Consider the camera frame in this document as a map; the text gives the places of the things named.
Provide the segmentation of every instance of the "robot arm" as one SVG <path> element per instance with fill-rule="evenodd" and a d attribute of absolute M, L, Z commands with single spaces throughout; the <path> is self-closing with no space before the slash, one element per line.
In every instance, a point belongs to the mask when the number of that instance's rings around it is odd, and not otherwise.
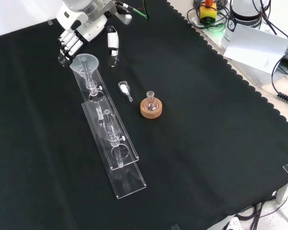
<path fill-rule="evenodd" d="M 81 49 L 105 30 L 108 18 L 117 16 L 124 24 L 132 17 L 129 11 L 117 6 L 113 0 L 63 0 L 57 19 L 65 31 L 59 37 L 59 62 L 69 66 Z M 119 37 L 113 26 L 107 27 L 109 64 L 118 61 Z"/>

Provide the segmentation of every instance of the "black cloth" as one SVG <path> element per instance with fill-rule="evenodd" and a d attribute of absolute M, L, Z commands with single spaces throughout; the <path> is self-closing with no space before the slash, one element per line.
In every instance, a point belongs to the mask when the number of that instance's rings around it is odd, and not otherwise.
<path fill-rule="evenodd" d="M 149 21 L 110 21 L 116 69 L 106 34 L 84 50 L 99 59 L 147 183 L 120 200 L 74 75 L 57 61 L 59 24 L 0 37 L 0 230 L 205 230 L 288 182 L 285 118 L 165 0 L 147 5 Z M 140 115 L 150 90 L 163 103 L 154 120 Z"/>

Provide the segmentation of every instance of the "wooden flask stand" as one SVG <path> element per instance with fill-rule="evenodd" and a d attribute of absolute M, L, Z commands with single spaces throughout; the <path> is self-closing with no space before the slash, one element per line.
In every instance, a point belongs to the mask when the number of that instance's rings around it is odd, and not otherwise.
<path fill-rule="evenodd" d="M 141 108 L 141 114 L 143 115 L 143 117 L 146 117 L 148 119 L 154 119 L 154 118 L 157 118 L 161 115 L 162 113 L 162 102 L 158 99 L 158 98 L 155 98 L 158 102 L 158 108 L 155 109 L 155 110 L 147 110 L 145 109 L 145 101 L 147 100 L 147 98 L 145 98 L 142 102 L 141 102 L 141 105 L 140 105 L 140 108 Z"/>

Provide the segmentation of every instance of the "white paper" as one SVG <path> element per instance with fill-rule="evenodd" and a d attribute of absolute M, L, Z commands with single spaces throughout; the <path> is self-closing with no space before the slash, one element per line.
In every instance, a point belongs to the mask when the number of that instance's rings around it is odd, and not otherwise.
<path fill-rule="evenodd" d="M 225 57 L 272 74 L 288 47 L 288 39 L 237 24 Z"/>

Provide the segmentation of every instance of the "white device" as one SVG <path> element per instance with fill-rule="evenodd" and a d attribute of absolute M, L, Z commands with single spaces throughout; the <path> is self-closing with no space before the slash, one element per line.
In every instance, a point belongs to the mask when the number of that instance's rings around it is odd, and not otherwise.
<path fill-rule="evenodd" d="M 264 6 L 267 6 L 269 0 L 262 0 L 262 2 Z M 258 28 L 261 23 L 261 14 L 259 12 L 262 7 L 260 0 L 254 0 L 254 4 L 252 0 L 233 0 L 232 5 L 229 7 L 229 20 L 221 40 L 221 44 L 225 49 L 227 49 L 238 23 L 252 28 Z"/>
<path fill-rule="evenodd" d="M 242 230 L 238 217 L 233 217 L 226 230 Z"/>
<path fill-rule="evenodd" d="M 106 28 L 108 19 L 115 15 L 124 24 L 132 20 L 130 12 L 113 0 L 63 0 L 57 20 L 65 31 L 59 37 L 59 62 L 69 66 L 81 49 Z M 115 28 L 107 26 L 109 65 L 114 67 L 119 55 L 119 37 Z"/>

